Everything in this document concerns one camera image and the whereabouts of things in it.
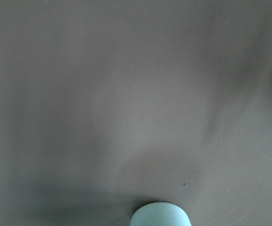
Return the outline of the light blue plastic cup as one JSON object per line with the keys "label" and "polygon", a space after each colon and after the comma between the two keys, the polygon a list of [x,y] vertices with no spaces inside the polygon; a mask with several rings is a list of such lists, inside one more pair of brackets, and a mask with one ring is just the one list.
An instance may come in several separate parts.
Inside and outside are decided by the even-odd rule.
{"label": "light blue plastic cup", "polygon": [[191,222],[179,206],[154,202],[139,208],[133,214],[130,226],[191,226]]}

